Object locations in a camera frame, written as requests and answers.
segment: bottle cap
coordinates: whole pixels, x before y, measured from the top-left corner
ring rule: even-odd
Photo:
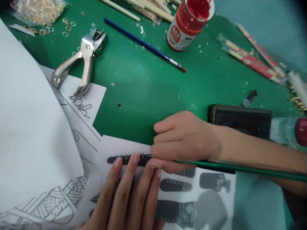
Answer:
[[[299,118],[295,129],[297,142],[301,146],[307,146],[307,118]]]

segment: white paint splatter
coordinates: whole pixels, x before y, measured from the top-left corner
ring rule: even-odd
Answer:
[[[287,68],[287,66],[285,64],[283,64],[282,62],[279,63],[282,67]]]

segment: black phone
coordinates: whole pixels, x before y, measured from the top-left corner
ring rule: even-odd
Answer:
[[[208,114],[211,124],[228,126],[251,136],[270,139],[271,110],[214,104],[209,107]]]

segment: red and white stick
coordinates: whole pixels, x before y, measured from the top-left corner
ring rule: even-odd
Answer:
[[[275,72],[281,76],[282,78],[286,78],[286,74],[278,67],[277,63],[273,61],[273,59],[267,54],[267,52],[262,48],[261,45],[257,43],[257,41],[247,32],[247,30],[237,24],[239,30],[245,35],[245,37],[250,41],[250,43],[255,47],[258,53],[263,57],[264,60],[272,67]]]

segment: paint bottle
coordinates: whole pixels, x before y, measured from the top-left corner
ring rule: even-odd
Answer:
[[[183,0],[166,35],[169,46],[186,50],[212,18],[214,8],[213,0]]]

